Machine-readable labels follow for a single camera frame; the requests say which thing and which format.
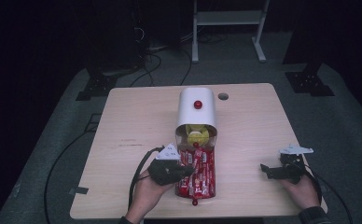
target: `hand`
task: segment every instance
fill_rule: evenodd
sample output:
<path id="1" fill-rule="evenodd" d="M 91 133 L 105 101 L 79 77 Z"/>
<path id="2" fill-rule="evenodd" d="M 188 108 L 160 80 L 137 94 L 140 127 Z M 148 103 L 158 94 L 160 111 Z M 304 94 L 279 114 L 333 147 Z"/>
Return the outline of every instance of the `hand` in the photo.
<path id="1" fill-rule="evenodd" d="M 148 175 L 148 170 L 145 170 L 140 174 L 139 178 Z M 161 195 L 173 186 L 174 184 L 160 186 L 150 177 L 137 181 L 132 205 L 125 216 L 126 219 L 134 224 L 140 223 L 143 217 L 157 205 Z"/>
<path id="2" fill-rule="evenodd" d="M 307 175 L 304 175 L 296 185 L 284 179 L 278 181 L 291 195 L 294 203 L 301 209 L 320 206 L 313 182 Z"/>

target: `yellow object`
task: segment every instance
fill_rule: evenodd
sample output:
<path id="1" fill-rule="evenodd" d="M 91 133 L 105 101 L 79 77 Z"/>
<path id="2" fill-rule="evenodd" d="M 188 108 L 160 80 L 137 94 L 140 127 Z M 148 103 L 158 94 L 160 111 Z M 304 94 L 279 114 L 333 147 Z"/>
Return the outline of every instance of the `yellow object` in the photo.
<path id="1" fill-rule="evenodd" d="M 204 124 L 188 124 L 187 125 L 188 144 L 192 145 L 196 142 L 199 146 L 208 143 L 209 133 Z"/>

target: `sleeve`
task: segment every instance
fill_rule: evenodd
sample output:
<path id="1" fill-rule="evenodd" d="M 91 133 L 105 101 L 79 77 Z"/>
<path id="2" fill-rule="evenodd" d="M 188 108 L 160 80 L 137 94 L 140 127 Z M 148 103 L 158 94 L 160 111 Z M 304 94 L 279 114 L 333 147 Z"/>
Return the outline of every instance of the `sleeve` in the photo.
<path id="1" fill-rule="evenodd" d="M 299 213 L 299 219 L 302 224 L 330 224 L 326 212 L 320 206 L 306 208 Z"/>
<path id="2" fill-rule="evenodd" d="M 130 221 L 128 221 L 128 219 L 126 219 L 126 217 L 122 217 L 120 219 L 120 221 L 118 222 L 118 224 L 132 224 Z"/>

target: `white shelf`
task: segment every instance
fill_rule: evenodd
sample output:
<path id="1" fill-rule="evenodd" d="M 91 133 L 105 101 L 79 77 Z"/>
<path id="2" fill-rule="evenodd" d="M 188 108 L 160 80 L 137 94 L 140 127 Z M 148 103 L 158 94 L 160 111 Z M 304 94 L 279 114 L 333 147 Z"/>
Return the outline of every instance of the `white shelf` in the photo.
<path id="1" fill-rule="evenodd" d="M 259 24 L 261 10 L 198 12 L 197 25 L 244 25 Z"/>

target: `gray floor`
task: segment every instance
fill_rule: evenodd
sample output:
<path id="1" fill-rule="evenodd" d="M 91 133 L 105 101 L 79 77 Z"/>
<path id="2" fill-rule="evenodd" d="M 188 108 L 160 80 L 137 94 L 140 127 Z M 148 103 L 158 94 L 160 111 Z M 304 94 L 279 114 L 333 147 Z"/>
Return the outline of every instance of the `gray floor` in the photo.
<path id="1" fill-rule="evenodd" d="M 341 76 L 326 65 L 318 75 L 335 96 L 294 93 L 285 72 L 300 71 L 304 64 L 282 65 L 290 34 L 263 34 L 261 44 L 268 59 L 266 63 L 258 61 L 251 36 L 228 35 L 225 41 L 215 45 L 200 45 L 200 62 L 192 65 L 184 85 L 271 83 L 299 143 L 315 150 L 313 155 L 307 155 L 310 165 L 342 196 L 354 223 L 362 223 L 362 107 L 347 90 Z M 185 45 L 184 49 L 190 53 L 191 45 Z M 179 85 L 189 67 L 187 54 L 166 50 L 156 55 L 161 57 L 161 66 L 152 72 L 154 85 Z M 156 64 L 157 58 L 147 57 L 147 69 Z M 129 87 L 144 72 L 120 78 L 117 88 Z M 87 72 L 80 71 L 65 91 L 0 213 L 0 223 L 46 223 L 44 189 L 52 164 L 63 149 L 84 132 L 91 114 L 102 113 L 104 109 L 105 97 L 76 101 L 88 79 Z M 146 76 L 134 87 L 149 85 L 151 81 Z M 93 137 L 94 133 L 84 134 L 64 152 L 53 169 L 48 185 L 51 223 L 116 223 L 115 220 L 73 220 L 69 216 L 74 199 L 70 190 L 78 185 Z M 324 197 L 333 222 L 347 223 L 346 213 L 334 193 L 327 191 Z M 283 224 L 299 223 L 299 220 L 265 217 L 264 222 Z"/>

